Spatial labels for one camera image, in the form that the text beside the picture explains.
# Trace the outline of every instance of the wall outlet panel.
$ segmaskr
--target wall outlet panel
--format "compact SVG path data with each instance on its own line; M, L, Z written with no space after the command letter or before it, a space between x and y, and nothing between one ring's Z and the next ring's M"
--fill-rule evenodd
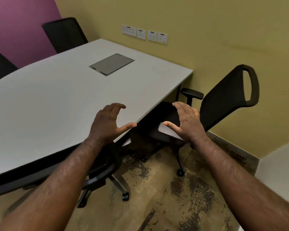
M121 24L121 30L123 34L127 34L130 36L137 36L137 29L136 27L131 27L131 26L127 26L127 25L123 25Z
M168 34L159 32L158 33L158 42L166 45L168 42Z
M148 40L156 42L158 39L158 33L154 31L148 31Z
M145 30L137 29L137 37L138 37L139 39L145 40Z

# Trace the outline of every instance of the pink wall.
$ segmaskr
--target pink wall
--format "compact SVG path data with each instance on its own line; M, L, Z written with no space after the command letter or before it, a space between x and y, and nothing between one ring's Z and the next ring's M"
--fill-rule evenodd
M54 0L0 0L0 53L18 68L56 54L41 25L60 18Z

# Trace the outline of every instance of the conference table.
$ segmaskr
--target conference table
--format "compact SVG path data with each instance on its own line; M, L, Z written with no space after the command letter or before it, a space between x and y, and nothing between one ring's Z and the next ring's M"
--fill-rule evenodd
M0 175L81 143L105 105L127 106L118 126L139 122L192 73L98 39L7 75L0 79Z

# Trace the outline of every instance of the forearm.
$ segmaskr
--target forearm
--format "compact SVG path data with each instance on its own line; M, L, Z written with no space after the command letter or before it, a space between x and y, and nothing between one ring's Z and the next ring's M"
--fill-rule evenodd
M289 203L251 176L209 138L194 143L245 231L289 231Z
M0 224L0 230L64 230L102 144L82 143Z

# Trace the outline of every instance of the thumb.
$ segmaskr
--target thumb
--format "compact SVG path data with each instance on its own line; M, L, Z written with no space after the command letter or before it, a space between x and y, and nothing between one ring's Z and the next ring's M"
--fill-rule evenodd
M169 122L169 121L165 121L163 122L163 125L164 126L167 126L169 127L170 129L172 129L174 132L177 133L177 135L180 135L181 134L181 128L180 127L177 127L175 124L173 124L172 122Z
M136 127L137 124L135 122L130 122L120 128L118 128L118 134L121 135L123 134L124 132L128 131L129 129L133 128L133 127Z

